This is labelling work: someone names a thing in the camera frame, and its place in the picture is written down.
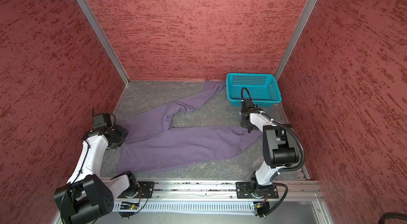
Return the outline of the purple trousers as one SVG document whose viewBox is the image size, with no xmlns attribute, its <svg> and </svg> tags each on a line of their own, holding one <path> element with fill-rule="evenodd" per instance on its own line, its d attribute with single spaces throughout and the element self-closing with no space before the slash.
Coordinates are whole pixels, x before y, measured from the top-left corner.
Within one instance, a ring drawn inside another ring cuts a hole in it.
<svg viewBox="0 0 407 224">
<path fill-rule="evenodd" d="M 200 109 L 225 88 L 225 81 L 206 81 L 201 92 L 167 103 L 120 122 L 128 130 L 117 170 L 168 171 L 209 160 L 231 159 L 249 148 L 262 133 L 239 125 L 173 127 L 180 111 Z"/>
</svg>

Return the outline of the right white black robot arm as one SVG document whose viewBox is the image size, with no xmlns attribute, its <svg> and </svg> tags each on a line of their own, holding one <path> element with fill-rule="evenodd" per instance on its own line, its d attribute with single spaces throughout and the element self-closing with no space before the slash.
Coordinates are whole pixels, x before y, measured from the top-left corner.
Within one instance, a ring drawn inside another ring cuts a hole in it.
<svg viewBox="0 0 407 224">
<path fill-rule="evenodd" d="M 305 149 L 290 124 L 283 124 L 251 100 L 241 102 L 241 126 L 251 132 L 255 128 L 262 132 L 262 154 L 264 162 L 254 172 L 249 192 L 254 198 L 263 198 L 277 186 L 274 180 L 284 172 L 300 170 L 305 164 Z"/>
</svg>

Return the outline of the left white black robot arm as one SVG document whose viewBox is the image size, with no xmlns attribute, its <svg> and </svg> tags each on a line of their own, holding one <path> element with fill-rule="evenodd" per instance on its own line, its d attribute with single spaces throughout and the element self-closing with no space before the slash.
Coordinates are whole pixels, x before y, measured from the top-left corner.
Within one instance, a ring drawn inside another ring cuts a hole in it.
<svg viewBox="0 0 407 224">
<path fill-rule="evenodd" d="M 105 151 L 120 147 L 127 135 L 128 131 L 118 125 L 100 126 L 84 135 L 74 173 L 54 194 L 63 223 L 88 224 L 111 213 L 118 197 L 142 197 L 140 185 L 130 171 L 115 176 L 108 184 L 100 178 Z"/>
</svg>

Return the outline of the teal plastic basket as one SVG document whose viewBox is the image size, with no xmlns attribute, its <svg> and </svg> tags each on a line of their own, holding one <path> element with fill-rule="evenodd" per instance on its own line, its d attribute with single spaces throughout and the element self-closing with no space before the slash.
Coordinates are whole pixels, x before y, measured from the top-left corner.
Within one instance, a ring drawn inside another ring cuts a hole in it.
<svg viewBox="0 0 407 224">
<path fill-rule="evenodd" d="M 241 105 L 242 88 L 249 91 L 253 103 L 260 107 L 271 107 L 282 101 L 277 81 L 271 74 L 227 74 L 226 93 L 231 105 Z"/>
</svg>

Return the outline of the left connector board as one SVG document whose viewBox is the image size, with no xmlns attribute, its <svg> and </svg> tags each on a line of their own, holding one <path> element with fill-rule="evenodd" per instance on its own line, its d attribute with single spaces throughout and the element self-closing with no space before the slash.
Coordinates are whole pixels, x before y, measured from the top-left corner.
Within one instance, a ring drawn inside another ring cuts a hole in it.
<svg viewBox="0 0 407 224">
<path fill-rule="evenodd" d="M 137 211 L 140 203 L 135 202 L 121 202 L 119 211 Z"/>
</svg>

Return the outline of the connector board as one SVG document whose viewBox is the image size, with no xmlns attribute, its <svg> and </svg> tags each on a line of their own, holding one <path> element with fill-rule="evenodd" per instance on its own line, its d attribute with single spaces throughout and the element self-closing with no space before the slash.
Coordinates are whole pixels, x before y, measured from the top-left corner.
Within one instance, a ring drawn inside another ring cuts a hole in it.
<svg viewBox="0 0 407 224">
<path fill-rule="evenodd" d="M 140 203 L 135 202 L 121 202 L 119 211 L 137 211 Z"/>
<path fill-rule="evenodd" d="M 253 211 L 255 216 L 260 216 L 263 217 L 265 214 L 267 214 L 270 211 L 270 203 L 265 202 L 255 202 L 253 205 Z"/>
</svg>

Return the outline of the right connector board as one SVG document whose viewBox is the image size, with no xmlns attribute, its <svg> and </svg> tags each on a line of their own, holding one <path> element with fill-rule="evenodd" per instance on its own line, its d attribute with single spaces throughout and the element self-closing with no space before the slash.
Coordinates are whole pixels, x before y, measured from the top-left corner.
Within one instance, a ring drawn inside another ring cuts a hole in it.
<svg viewBox="0 0 407 224">
<path fill-rule="evenodd" d="M 260 216 L 263 217 L 265 214 L 267 214 L 270 211 L 270 203 L 265 202 L 255 202 L 253 205 L 253 211 L 255 216 Z"/>
</svg>

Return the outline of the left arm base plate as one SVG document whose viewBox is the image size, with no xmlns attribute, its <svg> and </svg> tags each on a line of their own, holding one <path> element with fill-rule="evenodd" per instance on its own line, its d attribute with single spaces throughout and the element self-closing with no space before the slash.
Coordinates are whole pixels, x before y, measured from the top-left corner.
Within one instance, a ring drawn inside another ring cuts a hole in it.
<svg viewBox="0 0 407 224">
<path fill-rule="evenodd" d="M 155 183 L 152 181 L 141 181 L 132 184 L 121 193 L 120 199 L 150 199 L 154 192 Z"/>
</svg>

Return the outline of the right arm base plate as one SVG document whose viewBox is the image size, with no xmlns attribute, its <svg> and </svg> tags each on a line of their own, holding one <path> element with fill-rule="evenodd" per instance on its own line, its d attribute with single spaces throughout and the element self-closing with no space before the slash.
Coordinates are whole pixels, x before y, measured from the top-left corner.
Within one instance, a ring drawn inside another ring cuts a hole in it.
<svg viewBox="0 0 407 224">
<path fill-rule="evenodd" d="M 279 194 L 274 185 L 257 185 L 252 182 L 236 182 L 236 195 L 238 199 L 277 199 Z"/>
</svg>

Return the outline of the aluminium front rail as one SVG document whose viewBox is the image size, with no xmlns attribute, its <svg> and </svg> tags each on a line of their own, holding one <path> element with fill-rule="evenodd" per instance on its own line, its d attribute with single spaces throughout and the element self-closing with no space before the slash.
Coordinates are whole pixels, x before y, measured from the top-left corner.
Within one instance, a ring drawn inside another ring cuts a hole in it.
<svg viewBox="0 0 407 224">
<path fill-rule="evenodd" d="M 286 184 L 286 201 L 324 201 L 317 181 L 279 181 Z M 277 201 L 284 188 L 272 189 L 267 196 L 253 197 L 249 186 L 241 189 L 234 180 L 139 180 L 142 198 L 149 201 Z"/>
</svg>

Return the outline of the right aluminium corner post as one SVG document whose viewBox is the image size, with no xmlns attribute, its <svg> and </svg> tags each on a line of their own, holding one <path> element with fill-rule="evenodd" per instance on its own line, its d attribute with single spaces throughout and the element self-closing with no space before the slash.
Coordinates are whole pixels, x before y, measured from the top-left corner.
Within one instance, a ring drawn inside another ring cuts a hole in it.
<svg viewBox="0 0 407 224">
<path fill-rule="evenodd" d="M 286 67 L 286 65 L 291 57 L 291 54 L 294 51 L 294 48 L 307 24 L 309 17 L 312 14 L 312 11 L 313 11 L 317 1 L 318 0 L 307 0 L 306 1 L 305 5 L 303 7 L 303 10 L 301 12 L 301 15 L 294 28 L 293 34 L 291 35 L 291 38 L 287 44 L 285 52 L 283 53 L 283 56 L 274 73 L 275 79 L 277 81 L 279 81 L 280 77 L 282 76 L 284 68 Z"/>
</svg>

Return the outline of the aluminium corner post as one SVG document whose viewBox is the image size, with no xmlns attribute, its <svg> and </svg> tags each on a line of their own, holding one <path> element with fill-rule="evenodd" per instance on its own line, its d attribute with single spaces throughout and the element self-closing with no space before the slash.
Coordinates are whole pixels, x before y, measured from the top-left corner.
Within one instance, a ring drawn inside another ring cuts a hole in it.
<svg viewBox="0 0 407 224">
<path fill-rule="evenodd" d="M 90 4 L 87 0 L 76 0 L 80 9 L 84 13 L 85 17 L 87 18 L 91 28 L 93 29 L 94 33 L 96 34 L 98 40 L 102 44 L 104 50 L 108 54 L 110 60 L 112 61 L 116 71 L 119 73 L 120 77 L 122 78 L 126 87 L 129 86 L 131 83 L 131 79 L 129 78 L 128 74 L 126 73 L 122 63 L 120 62 L 116 52 L 114 51 L 113 46 L 111 45 L 110 41 L 108 40 L 107 35 L 105 34 L 102 26 L 98 22 L 94 12 L 92 11 Z"/>
<path fill-rule="evenodd" d="M 294 48 L 307 24 L 309 17 L 312 14 L 312 11 L 313 11 L 317 1 L 318 0 L 307 0 L 306 1 L 305 5 L 303 7 L 303 10 L 301 12 L 301 15 L 294 28 L 293 34 L 291 35 L 291 38 L 287 44 L 285 52 L 283 53 L 283 56 L 274 73 L 275 79 L 277 81 L 279 81 L 280 77 L 282 76 L 284 68 L 286 67 L 286 65 L 291 57 L 291 54 L 294 51 Z"/>
</svg>

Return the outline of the left aluminium corner post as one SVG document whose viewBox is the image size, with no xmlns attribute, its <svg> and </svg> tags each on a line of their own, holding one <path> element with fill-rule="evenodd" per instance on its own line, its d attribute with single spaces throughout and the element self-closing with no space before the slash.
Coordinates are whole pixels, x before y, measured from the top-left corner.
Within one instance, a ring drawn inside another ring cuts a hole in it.
<svg viewBox="0 0 407 224">
<path fill-rule="evenodd" d="M 112 61 L 116 71 L 119 73 L 120 77 L 122 78 L 126 87 L 129 86 L 131 83 L 131 79 L 129 78 L 128 74 L 126 73 L 122 63 L 120 62 L 116 52 L 114 51 L 113 46 L 111 45 L 110 41 L 108 40 L 107 35 L 105 34 L 102 26 L 98 22 L 94 12 L 92 11 L 90 4 L 87 0 L 76 0 L 80 9 L 84 13 L 85 17 L 87 18 L 91 28 L 93 29 L 94 33 L 96 34 L 98 40 L 102 44 L 104 50 L 108 54 L 110 60 Z"/>
</svg>

